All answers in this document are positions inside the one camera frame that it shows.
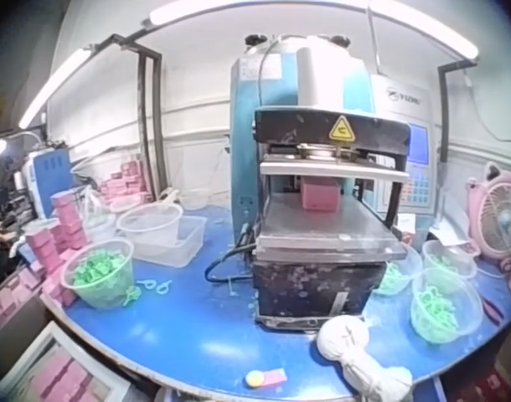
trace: control panel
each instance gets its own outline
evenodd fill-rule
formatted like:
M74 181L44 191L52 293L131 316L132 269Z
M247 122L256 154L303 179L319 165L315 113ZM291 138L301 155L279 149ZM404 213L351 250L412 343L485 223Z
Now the control panel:
M371 82L376 112L410 125L410 151L406 164L410 178L401 192L399 213L434 214L437 155L429 93L379 75L373 75ZM388 167L394 165L394 161L387 157L377 156L376 161ZM378 182L374 185L377 212L387 211L390 193L391 183Z

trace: blue machine side panel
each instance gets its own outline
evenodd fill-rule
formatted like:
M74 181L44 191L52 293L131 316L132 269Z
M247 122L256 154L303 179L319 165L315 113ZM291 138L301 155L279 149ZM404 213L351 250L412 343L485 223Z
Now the blue machine side panel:
M259 58L254 54L244 58ZM346 110L374 111L371 82L361 62L344 82L343 108ZM231 71L230 145L231 145L231 213L235 241L242 225L254 224L258 213L256 142L252 135L254 110L259 106L294 106L298 104L297 56L281 55L281 78L261 80L259 102L257 80L242 80L240 60ZM351 183L343 183L345 191Z
M51 195L73 187L70 152L57 149L34 158L34 175L45 216L53 213Z

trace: pink fan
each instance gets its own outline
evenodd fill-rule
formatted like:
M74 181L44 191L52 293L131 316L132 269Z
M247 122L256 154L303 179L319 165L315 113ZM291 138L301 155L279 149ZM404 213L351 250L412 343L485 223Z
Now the pink fan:
M470 237L482 254L501 261L502 269L511 269L511 172L489 162L485 181L467 183L467 216Z

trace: blue table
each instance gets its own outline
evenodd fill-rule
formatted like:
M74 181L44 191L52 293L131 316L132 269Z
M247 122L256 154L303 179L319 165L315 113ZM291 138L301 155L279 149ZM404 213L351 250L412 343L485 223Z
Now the blue table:
M294 400L354 394L339 366L318 353L314 333L269 332L254 323L254 289L249 281L230 288L204 280L205 267L224 254L232 241L227 211L207 208L204 214L209 219L204 247L189 266L172 269L133 262L137 281L172 281L167 295L144 290L129 307L109 312L78 301L65 315L87 333L92 346L108 349L127 367L139 368L139 373L191 394ZM231 259L214 274L227 276L244 269L240 260ZM509 324L511 293L506 282L480 272L474 282L503 311L502 327ZM502 329L485 318L472 335L440 346L429 344L410 324L410 298L410 287L390 298L373 295L364 317L371 334L368 352L384 366L407 367L416 382L449 369ZM254 369L285 369L288 380L278 387L249 389L243 378Z

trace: warning label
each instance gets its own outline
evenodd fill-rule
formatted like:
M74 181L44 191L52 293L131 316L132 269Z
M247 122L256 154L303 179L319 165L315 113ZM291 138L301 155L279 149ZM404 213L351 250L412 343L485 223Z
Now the warning label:
M354 142L356 136L345 116L340 116L330 130L330 139L335 141Z

